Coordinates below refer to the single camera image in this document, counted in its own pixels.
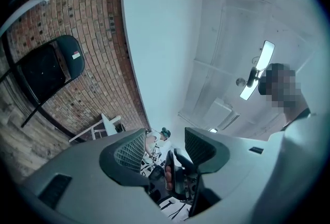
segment white ceiling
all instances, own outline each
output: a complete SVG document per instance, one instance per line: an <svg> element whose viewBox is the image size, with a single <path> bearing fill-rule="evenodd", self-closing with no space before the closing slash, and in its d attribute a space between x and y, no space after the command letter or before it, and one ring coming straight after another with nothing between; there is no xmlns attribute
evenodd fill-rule
<svg viewBox="0 0 330 224"><path fill-rule="evenodd" d="M236 79L248 78L265 40L275 44L271 62L300 71L324 33L318 12L314 0L203 0L198 62L180 114L209 129L205 115L219 98L240 115L220 133L267 140L284 125L283 116L257 90L247 101L240 98Z"/></svg>

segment cable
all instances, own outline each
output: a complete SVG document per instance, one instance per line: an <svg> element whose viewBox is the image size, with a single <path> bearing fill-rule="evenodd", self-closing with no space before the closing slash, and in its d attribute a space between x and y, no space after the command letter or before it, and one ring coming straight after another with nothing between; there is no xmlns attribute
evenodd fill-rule
<svg viewBox="0 0 330 224"><path fill-rule="evenodd" d="M172 213L171 215L169 215L168 218L171 217L172 215L174 215L175 213L179 213L180 210L183 209L185 205L186 205L186 204L184 204L184 205L183 205L178 211L176 211L176 212Z"/></svg>

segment floor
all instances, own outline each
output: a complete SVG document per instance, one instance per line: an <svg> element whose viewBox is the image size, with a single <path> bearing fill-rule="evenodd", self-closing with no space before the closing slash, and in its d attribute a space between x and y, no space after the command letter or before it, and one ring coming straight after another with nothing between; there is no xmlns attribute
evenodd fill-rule
<svg viewBox="0 0 330 224"><path fill-rule="evenodd" d="M85 70L43 106L72 134L101 119L120 115L126 130L149 127L130 64L121 15L121 0L50 0L22 15L7 30L14 61L61 35L74 36L83 51ZM0 74L8 69L0 49ZM68 148L68 136L33 110L8 76L0 84L0 155L16 182Z"/></svg>

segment person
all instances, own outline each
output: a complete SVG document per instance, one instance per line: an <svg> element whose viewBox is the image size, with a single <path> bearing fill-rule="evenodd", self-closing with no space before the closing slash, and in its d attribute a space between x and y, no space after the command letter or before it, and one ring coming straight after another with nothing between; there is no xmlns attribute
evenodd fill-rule
<svg viewBox="0 0 330 224"><path fill-rule="evenodd" d="M295 80L295 71L282 63L269 64L261 75L258 83L260 95L265 95L272 106L281 109L284 113L286 124L281 129L284 131L293 121L306 118L310 114L307 102ZM172 190L171 167L165 168L166 189Z"/></svg>
<svg viewBox="0 0 330 224"><path fill-rule="evenodd" d="M171 132L165 127L161 129L160 133L157 131L152 131L149 134L147 134L145 139L145 151L149 155L149 157L151 158L153 156L152 151L157 141L159 140L166 141L170 137L171 137Z"/></svg>

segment sticker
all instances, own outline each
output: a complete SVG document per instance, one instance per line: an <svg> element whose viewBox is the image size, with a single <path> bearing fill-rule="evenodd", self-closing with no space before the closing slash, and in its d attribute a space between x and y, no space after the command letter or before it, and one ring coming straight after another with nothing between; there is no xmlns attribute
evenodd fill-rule
<svg viewBox="0 0 330 224"><path fill-rule="evenodd" d="M80 57L80 53L79 52L74 52L74 54L72 55L72 58L77 59L78 57Z"/></svg>

